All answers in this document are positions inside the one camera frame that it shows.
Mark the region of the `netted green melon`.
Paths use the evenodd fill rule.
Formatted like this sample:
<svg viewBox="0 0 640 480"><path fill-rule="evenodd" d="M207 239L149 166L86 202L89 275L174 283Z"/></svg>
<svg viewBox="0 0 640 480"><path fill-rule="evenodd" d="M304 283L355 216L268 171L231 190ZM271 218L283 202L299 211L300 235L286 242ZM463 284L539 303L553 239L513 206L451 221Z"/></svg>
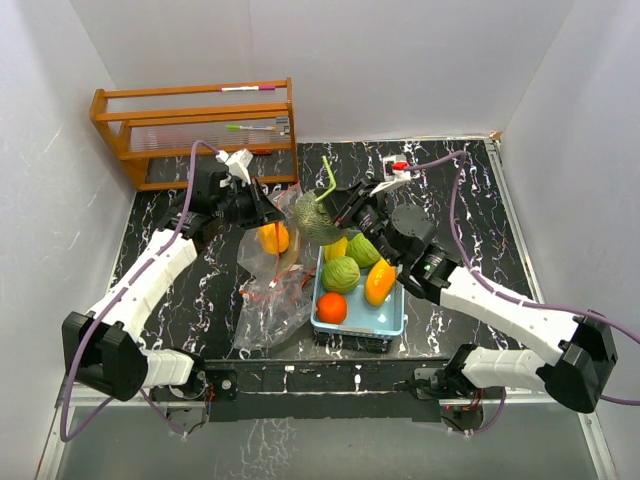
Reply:
<svg viewBox="0 0 640 480"><path fill-rule="evenodd" d="M325 190L304 193L295 203L294 221L303 238L326 246L347 237L348 231L334 224L324 206L324 201L336 190L337 182L329 160L326 156L323 156L322 159L329 177L329 186Z"/></svg>

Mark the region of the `orange fruit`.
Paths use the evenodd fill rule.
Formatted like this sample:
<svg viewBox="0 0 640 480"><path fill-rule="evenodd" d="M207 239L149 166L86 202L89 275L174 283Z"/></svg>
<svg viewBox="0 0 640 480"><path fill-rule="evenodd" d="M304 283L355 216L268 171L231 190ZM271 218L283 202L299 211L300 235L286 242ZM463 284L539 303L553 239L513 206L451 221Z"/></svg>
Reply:
<svg viewBox="0 0 640 480"><path fill-rule="evenodd" d="M322 323L341 324L347 315L347 300L339 293L326 293L316 302L316 317Z"/></svg>

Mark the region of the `orange yellow bell pepper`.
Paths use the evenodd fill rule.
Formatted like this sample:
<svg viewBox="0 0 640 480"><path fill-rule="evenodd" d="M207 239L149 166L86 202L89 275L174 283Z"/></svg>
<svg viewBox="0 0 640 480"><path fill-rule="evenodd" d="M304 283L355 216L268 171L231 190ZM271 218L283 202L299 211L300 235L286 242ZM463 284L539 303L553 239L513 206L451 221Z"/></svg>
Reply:
<svg viewBox="0 0 640 480"><path fill-rule="evenodd" d="M270 255L279 255L289 248L289 232L281 222L270 223L258 229L262 249Z"/></svg>

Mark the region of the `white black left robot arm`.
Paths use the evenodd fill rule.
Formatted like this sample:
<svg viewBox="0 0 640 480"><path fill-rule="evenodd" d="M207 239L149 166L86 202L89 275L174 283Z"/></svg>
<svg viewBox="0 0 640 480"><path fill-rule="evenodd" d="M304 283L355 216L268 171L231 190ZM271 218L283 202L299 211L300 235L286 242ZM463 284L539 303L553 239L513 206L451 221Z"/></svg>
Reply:
<svg viewBox="0 0 640 480"><path fill-rule="evenodd" d="M243 182L223 167L197 173L162 218L133 266L87 313L62 324L65 368L74 380L120 401L142 388L172 386L194 399L207 376L194 355L147 350L139 342L158 302L206 249L222 224L245 230L282 222L284 214L257 180Z"/></svg>

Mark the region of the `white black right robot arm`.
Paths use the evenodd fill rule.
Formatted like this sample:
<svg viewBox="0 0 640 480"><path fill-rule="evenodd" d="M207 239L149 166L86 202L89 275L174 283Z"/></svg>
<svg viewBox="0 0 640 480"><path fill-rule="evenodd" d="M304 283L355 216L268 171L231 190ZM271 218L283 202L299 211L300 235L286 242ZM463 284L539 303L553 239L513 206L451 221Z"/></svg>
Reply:
<svg viewBox="0 0 640 480"><path fill-rule="evenodd" d="M490 387L528 389L573 411L593 412L617 363L604 317L544 306L485 279L435 243L436 228L422 208L387 209L383 189L362 180L328 194L320 208L336 227L362 232L398 268L397 279L408 293L473 317L523 346L461 346L439 373L442 389L460 397Z"/></svg>

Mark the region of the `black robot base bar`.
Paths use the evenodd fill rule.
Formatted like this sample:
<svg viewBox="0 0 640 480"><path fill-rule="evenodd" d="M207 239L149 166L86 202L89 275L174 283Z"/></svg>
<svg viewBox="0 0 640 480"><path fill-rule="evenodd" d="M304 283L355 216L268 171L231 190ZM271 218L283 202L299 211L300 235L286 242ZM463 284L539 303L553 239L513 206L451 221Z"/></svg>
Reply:
<svg viewBox="0 0 640 480"><path fill-rule="evenodd" d="M188 383L156 387L155 400L184 397L211 422L254 419L402 418L437 422L451 402L477 405L500 396L496 387L475 394L445 391L430 377L444 361L424 359L207 360Z"/></svg>

